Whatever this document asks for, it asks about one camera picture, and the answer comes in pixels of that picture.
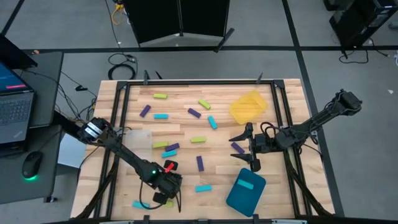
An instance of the laptop keyboard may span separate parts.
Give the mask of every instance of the laptop keyboard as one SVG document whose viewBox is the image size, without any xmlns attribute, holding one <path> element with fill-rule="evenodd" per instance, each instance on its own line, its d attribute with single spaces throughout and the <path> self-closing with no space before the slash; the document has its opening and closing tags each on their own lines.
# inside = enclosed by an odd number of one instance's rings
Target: laptop keyboard
<svg viewBox="0 0 398 224">
<path fill-rule="evenodd" d="M 31 100 L 0 101 L 0 126 L 26 121 Z"/>
</svg>

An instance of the laptop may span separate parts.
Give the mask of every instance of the laptop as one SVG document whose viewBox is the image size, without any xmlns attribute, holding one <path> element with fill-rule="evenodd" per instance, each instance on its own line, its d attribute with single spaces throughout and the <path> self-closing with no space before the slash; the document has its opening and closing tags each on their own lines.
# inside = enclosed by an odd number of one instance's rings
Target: laptop
<svg viewBox="0 0 398 224">
<path fill-rule="evenodd" d="M 34 90 L 0 62 L 0 144 L 25 140 L 34 96 Z"/>
</svg>

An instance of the lime green block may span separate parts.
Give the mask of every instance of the lime green block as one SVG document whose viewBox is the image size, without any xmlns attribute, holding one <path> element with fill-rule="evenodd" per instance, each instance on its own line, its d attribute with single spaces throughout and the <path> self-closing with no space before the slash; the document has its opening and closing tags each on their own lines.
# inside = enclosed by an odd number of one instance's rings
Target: lime green block
<svg viewBox="0 0 398 224">
<path fill-rule="evenodd" d="M 158 147 L 166 147 L 169 145 L 169 142 L 154 142 L 153 148 L 156 149 Z"/>
<path fill-rule="evenodd" d="M 172 207 L 174 207 L 174 203 L 172 201 L 167 201 L 165 206 L 166 206 L 166 208 L 172 208 Z"/>
<path fill-rule="evenodd" d="M 154 94 L 154 98 L 157 99 L 167 99 L 167 94 Z"/>
<path fill-rule="evenodd" d="M 191 138 L 191 143 L 200 143 L 200 142 L 206 142 L 206 137 Z"/>
<path fill-rule="evenodd" d="M 204 108 L 210 110 L 210 104 L 208 104 L 206 101 L 199 100 L 199 104 L 201 104 Z"/>
</svg>

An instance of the wooden tabletop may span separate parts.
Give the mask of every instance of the wooden tabletop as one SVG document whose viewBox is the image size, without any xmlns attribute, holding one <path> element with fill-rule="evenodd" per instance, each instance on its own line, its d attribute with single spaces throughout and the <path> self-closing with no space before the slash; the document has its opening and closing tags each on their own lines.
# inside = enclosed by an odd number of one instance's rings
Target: wooden tabletop
<svg viewBox="0 0 398 224">
<path fill-rule="evenodd" d="M 290 111 L 294 123 L 302 123 L 309 118 L 307 103 L 303 88 L 299 79 L 286 79 L 285 87 L 289 99 Z M 98 101 L 94 116 L 110 120 L 113 100 L 116 89 L 116 81 L 102 81 L 99 89 Z M 126 124 L 132 129 L 152 131 L 153 141 L 168 141 L 170 144 L 178 142 L 180 149 L 171 160 L 179 163 L 177 172 L 183 175 L 182 181 L 182 213 L 178 213 L 176 200 L 174 208 L 161 207 L 157 210 L 143 210 L 132 207 L 132 203 L 139 198 L 139 186 L 141 181 L 134 169 L 121 161 L 118 170 L 118 179 L 113 205 L 112 220 L 142 220 L 144 215 L 150 215 L 151 220 L 181 220 L 181 219 L 243 219 L 244 215 L 227 206 L 226 198 L 236 180 L 239 171 L 249 166 L 242 160 L 233 158 L 235 153 L 228 141 L 244 131 L 244 125 L 239 125 L 229 114 L 229 105 L 240 96 L 257 90 L 266 99 L 268 107 L 252 122 L 254 132 L 260 133 L 260 123 L 268 121 L 276 123 L 275 109 L 272 101 L 269 85 L 184 85 L 184 86 L 133 86 L 130 90 L 127 109 Z M 168 94 L 166 100 L 154 99 L 154 93 Z M 278 91 L 280 108 L 284 124 L 287 125 L 285 112 L 282 105 L 282 97 Z M 119 99 L 118 118 L 119 124 L 121 105 L 123 105 L 124 93 Z M 204 99 L 211 105 L 210 110 L 204 109 L 197 103 Z M 145 118 L 139 113 L 145 107 L 151 105 L 152 109 Z M 202 114 L 200 119 L 187 113 L 193 108 Z M 167 113 L 167 120 L 154 120 L 154 113 Z M 213 130 L 207 120 L 212 115 L 217 122 L 218 129 Z M 207 137 L 207 142 L 192 144 L 190 139 L 195 136 Z M 248 151 L 248 142 L 238 142 L 245 151 Z M 86 155 L 94 147 L 88 146 Z M 164 149 L 153 149 L 152 160 L 163 165 L 161 153 Z M 91 200 L 98 189 L 101 165 L 104 149 L 98 149 L 81 168 L 79 183 L 76 190 L 71 217 L 77 216 Z M 202 156 L 205 167 L 204 172 L 199 172 L 196 156 Z M 260 218 L 293 218 L 289 185 L 281 152 L 258 154 L 262 169 L 257 172 L 266 179 L 267 185 L 256 207 L 256 214 Z M 325 172 L 317 152 L 303 147 L 301 154 L 303 170 L 307 186 L 318 201 L 329 212 L 333 211 L 333 205 L 326 182 Z M 211 184 L 211 192 L 195 193 L 196 185 Z M 300 211 L 305 213 L 303 200 L 298 187 L 298 200 Z M 144 185 L 142 200 L 151 207 L 156 203 L 152 201 L 154 191 Z M 104 215 L 107 192 L 101 214 Z"/>
</svg>

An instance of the yellow container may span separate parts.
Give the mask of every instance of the yellow container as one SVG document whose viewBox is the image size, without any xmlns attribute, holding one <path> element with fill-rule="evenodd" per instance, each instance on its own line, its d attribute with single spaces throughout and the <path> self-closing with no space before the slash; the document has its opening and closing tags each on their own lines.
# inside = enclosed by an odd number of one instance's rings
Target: yellow container
<svg viewBox="0 0 398 224">
<path fill-rule="evenodd" d="M 267 109 L 267 102 L 256 90 L 243 95 L 231 104 L 229 112 L 238 124 L 245 124 Z"/>
</svg>

